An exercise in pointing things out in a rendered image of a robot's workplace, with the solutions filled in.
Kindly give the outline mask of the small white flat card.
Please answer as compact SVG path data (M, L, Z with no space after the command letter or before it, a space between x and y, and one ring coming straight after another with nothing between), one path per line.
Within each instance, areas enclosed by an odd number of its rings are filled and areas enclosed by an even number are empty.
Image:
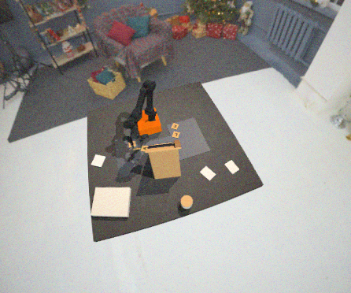
M97 166L97 167L102 167L102 163L104 162L106 157L100 156L100 155L95 155L94 160L91 162L91 165Z

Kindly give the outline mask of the cream cylindrical jar with orange lid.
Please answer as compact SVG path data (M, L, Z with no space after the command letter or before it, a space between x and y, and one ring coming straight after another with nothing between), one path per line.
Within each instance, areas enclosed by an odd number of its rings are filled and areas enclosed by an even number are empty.
M181 199L181 205L185 209L189 209L192 206L192 198L189 195L185 195Z

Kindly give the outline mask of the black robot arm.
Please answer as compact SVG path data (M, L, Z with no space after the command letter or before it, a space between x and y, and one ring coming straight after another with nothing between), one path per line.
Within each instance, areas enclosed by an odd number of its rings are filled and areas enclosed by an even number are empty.
M144 89L145 88L145 89ZM136 104L136 107L133 109L131 115L128 117L126 121L124 121L124 128L138 128L138 122L142 119L142 108L147 95L147 106L145 108L144 114L148 115L148 121L155 121L157 111L154 111L153 108L153 91L156 88L156 83L152 80L145 80L142 84L142 88L140 89L139 98ZM133 118L132 118L133 117ZM139 136L139 132L135 130L135 132L131 132L130 137L131 140L137 139Z

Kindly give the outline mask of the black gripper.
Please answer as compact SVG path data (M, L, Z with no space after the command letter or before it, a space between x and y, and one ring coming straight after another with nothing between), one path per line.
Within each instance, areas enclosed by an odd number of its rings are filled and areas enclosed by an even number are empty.
M135 132L135 130L137 130L137 132L139 131L139 128L131 128L131 132ZM140 149L142 147L142 141L145 139L145 138L148 138L148 134L142 134L140 135L138 138L140 138ZM123 141L126 141L129 142L132 146L132 148L134 149L134 144L133 144L133 140L131 140L131 137L129 136L125 136L123 137Z

